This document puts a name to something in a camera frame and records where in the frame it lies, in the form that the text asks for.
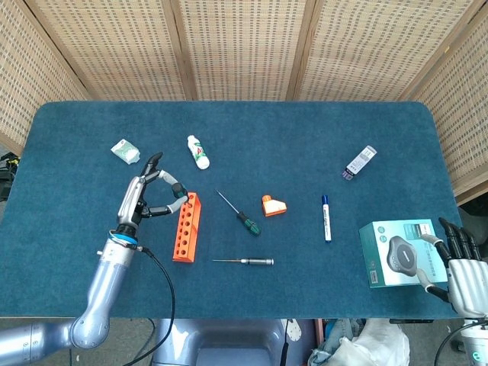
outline wire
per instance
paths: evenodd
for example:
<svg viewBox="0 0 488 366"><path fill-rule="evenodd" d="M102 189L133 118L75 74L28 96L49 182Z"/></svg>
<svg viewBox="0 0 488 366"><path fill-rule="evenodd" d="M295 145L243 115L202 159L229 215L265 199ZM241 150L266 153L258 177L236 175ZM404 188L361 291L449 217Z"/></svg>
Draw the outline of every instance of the wire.
<svg viewBox="0 0 488 366"><path fill-rule="evenodd" d="M156 332L156 324L154 324L154 322L151 318L147 318L147 319L151 322L151 325L152 325L151 334L149 335L149 338L147 339L146 343L144 343L144 345L140 348L140 350L134 356L134 358L133 358L134 360L136 358L138 358L141 353L143 353L144 349L146 349L149 342L151 342L151 339L153 339L154 333Z"/></svg>
<svg viewBox="0 0 488 366"><path fill-rule="evenodd" d="M108 230L108 237L113 241L115 242L116 244L120 245L120 246L123 246L123 247L127 247L128 244L130 244L128 241L126 240L123 240L123 239L119 239L115 236L115 230ZM134 250L137 250L137 246L134 245L134 247L132 248Z"/></svg>
<svg viewBox="0 0 488 366"><path fill-rule="evenodd" d="M435 354L435 360L434 360L434 366L438 366L438 362L439 362L439 356L441 355L441 352L442 352L442 349L444 349L445 345L451 340L453 339L458 333L462 332L463 330L466 330L466 329L469 329L469 328L473 328L475 326L488 326L488 321L486 322L481 322L481 323L471 323L471 324L467 324L466 326L462 326L460 328L457 328L455 331L453 331L453 333L451 333L450 335L448 335L447 337L444 338L444 341L442 341L441 345L439 346L439 348L437 348L437 353Z"/></svg>
<svg viewBox="0 0 488 366"><path fill-rule="evenodd" d="M287 333L288 333L289 322L290 320L287 318L287 325L284 327L284 343L283 343L283 348L281 350L280 366L286 366L287 364L287 353L288 353Z"/></svg>
<svg viewBox="0 0 488 366"><path fill-rule="evenodd" d="M288 334L288 323L290 320L287 318L287 325L284 327L284 342L286 343L287 341L287 334Z"/></svg>
<svg viewBox="0 0 488 366"><path fill-rule="evenodd" d="M137 362L139 362L139 361L143 360L144 358L146 358L147 356L151 355L169 337L169 334L171 333L172 328L173 328L173 323L175 322L175 308L176 308L175 288L173 287L173 283L171 282L171 278L169 277L169 274L166 271L166 269L164 268L164 266L154 256L153 252L151 252L151 250L149 248L143 247L142 252L146 253L156 263L156 265L159 267L159 269L162 271L162 273L166 277L166 280L167 280L168 286L169 286L169 290L171 291L171 319L169 320L168 332L166 332L165 336L162 337L162 339L154 347L152 347L148 352L144 353L143 355L139 356L138 358L135 358L131 362L124 364L123 366L132 366L133 364L136 364Z"/></svg>

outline black device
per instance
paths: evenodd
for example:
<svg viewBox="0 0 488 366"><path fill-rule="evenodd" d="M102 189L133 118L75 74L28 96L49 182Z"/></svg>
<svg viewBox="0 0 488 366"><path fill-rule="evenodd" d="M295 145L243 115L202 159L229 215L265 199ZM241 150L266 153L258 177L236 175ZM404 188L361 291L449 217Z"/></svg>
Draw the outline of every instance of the black device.
<svg viewBox="0 0 488 366"><path fill-rule="evenodd" d="M390 239L387 262L394 272L410 277L417 274L417 252L412 244L400 236Z"/></svg>
<svg viewBox="0 0 488 366"><path fill-rule="evenodd" d="M0 202L8 199L20 158L9 152L0 158L0 162L4 161L5 166L0 168Z"/></svg>

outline white bottle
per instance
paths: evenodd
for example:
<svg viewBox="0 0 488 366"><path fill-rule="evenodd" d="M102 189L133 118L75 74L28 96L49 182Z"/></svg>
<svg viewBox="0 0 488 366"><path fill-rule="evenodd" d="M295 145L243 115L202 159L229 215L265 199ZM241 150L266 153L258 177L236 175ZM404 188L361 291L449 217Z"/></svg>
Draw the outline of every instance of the white bottle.
<svg viewBox="0 0 488 366"><path fill-rule="evenodd" d="M207 154L205 154L204 148L200 144L200 140L193 135L188 136L188 148L193 155L193 159L195 159L195 162L197 163L197 167L200 169L208 168L210 160L207 158Z"/></svg>

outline small white package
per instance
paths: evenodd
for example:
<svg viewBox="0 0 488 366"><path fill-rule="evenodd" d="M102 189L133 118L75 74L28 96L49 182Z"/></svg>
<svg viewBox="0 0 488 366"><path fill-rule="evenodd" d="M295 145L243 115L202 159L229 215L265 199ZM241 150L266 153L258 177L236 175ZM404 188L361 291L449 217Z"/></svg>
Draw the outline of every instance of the small white package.
<svg viewBox="0 0 488 366"><path fill-rule="evenodd" d="M111 148L112 152L119 158L124 160L127 164L138 162L140 158L139 150L129 141L122 139Z"/></svg>

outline whiteboard marker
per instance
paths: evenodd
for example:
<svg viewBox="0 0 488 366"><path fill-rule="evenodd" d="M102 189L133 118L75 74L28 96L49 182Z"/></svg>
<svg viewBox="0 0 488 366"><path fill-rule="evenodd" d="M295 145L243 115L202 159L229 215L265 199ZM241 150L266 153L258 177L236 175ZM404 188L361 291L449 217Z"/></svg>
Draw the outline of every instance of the whiteboard marker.
<svg viewBox="0 0 488 366"><path fill-rule="evenodd" d="M330 232L329 197L327 197L326 194L322 196L322 211L323 211L323 229L326 237L326 242L331 242L332 233Z"/></svg>

